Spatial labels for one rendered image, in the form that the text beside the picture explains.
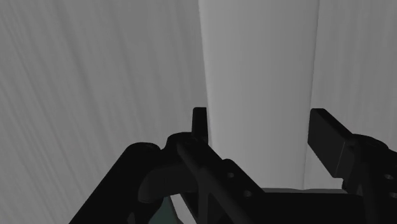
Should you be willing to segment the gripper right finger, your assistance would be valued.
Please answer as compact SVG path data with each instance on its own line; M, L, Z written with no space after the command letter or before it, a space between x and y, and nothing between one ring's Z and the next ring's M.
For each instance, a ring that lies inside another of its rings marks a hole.
M323 108L310 110L307 143L346 194L361 199L366 224L397 224L397 152Z

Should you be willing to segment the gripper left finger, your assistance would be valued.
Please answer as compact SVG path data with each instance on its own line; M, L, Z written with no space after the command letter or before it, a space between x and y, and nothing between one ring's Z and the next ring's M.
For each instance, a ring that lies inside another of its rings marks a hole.
M69 224L149 224L164 198L181 194L197 224L264 224L265 192L208 145L207 111L160 149L134 143L120 155Z

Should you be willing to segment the white smooth column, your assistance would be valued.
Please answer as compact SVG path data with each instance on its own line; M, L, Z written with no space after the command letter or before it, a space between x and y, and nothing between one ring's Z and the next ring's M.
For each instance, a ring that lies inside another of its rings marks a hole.
M303 188L319 0L198 0L212 149Z

